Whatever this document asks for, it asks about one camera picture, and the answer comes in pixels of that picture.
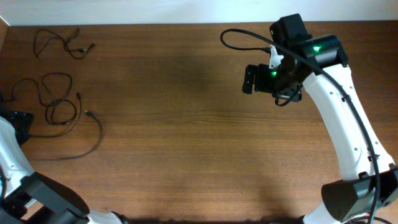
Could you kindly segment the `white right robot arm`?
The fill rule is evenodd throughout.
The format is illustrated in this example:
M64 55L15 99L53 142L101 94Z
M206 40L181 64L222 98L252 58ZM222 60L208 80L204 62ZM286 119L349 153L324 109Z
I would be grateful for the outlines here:
M272 41L269 64L248 65L243 92L270 93L278 106L306 91L316 104L338 158L341 179L325 184L322 200L300 223L373 222L397 200L397 166L379 142L356 93L348 59L334 35Z

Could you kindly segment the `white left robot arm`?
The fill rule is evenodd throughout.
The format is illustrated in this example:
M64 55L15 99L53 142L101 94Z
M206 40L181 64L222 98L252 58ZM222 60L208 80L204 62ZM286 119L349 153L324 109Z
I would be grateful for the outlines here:
M36 172L21 150L33 115L1 110L1 223L129 223L116 212L90 210L72 189Z

